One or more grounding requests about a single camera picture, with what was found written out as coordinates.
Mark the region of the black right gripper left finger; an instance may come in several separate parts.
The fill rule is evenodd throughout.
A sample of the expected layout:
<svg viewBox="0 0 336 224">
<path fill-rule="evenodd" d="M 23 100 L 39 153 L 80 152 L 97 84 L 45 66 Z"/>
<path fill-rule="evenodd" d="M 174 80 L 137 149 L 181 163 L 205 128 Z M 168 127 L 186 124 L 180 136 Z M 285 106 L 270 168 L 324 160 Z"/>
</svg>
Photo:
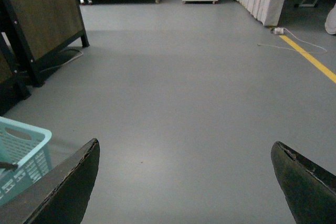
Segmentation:
<svg viewBox="0 0 336 224">
<path fill-rule="evenodd" d="M 96 138 L 1 206 L 1 223 L 81 223 L 100 159 Z"/>
</svg>

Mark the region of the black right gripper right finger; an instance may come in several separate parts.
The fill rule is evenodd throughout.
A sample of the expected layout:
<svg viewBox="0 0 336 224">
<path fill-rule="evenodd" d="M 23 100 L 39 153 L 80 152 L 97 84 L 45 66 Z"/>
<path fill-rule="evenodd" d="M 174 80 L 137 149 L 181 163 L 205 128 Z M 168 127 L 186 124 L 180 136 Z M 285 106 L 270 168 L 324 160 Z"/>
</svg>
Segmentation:
<svg viewBox="0 0 336 224">
<path fill-rule="evenodd" d="M 334 174 L 280 141 L 271 161 L 296 223 L 335 223 Z"/>
</svg>

